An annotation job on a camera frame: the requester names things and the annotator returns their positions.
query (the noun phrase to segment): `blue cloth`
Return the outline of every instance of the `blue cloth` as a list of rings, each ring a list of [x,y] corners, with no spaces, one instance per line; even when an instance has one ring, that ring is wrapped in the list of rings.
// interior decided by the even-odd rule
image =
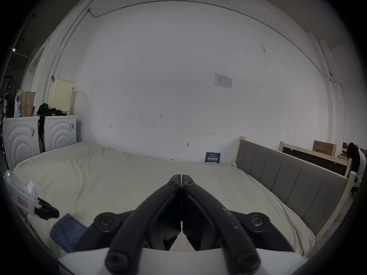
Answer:
[[[70,253],[86,230],[83,224],[66,214],[51,228],[50,237],[64,251]]]

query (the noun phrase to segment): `brown paper bag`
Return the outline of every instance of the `brown paper bag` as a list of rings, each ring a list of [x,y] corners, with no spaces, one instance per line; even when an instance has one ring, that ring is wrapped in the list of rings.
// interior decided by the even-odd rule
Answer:
[[[22,103],[21,103],[22,117],[28,117],[32,115],[35,96],[36,92],[22,92]]]

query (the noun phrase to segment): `dark blue sign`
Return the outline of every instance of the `dark blue sign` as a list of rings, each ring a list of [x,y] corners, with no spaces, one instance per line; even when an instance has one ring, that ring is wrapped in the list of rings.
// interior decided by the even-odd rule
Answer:
[[[205,162],[217,162],[217,163],[219,163],[220,158],[221,158],[220,153],[207,152],[206,156],[205,156]]]

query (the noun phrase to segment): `label sticker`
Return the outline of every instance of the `label sticker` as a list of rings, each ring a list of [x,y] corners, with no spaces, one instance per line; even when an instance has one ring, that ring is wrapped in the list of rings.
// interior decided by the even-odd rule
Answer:
[[[232,89],[232,76],[226,76],[220,73],[214,73],[214,85]]]
[[[28,208],[27,202],[23,201],[20,197],[17,197],[18,203]]]

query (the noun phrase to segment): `gray upholstered headboard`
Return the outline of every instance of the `gray upholstered headboard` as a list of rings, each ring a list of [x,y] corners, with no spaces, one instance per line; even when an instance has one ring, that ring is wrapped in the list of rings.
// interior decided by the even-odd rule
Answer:
[[[348,179],[342,175],[243,139],[236,163],[291,208],[315,235],[327,230],[327,221],[344,206],[342,196],[350,192]],[[337,206],[340,209],[335,215]]]

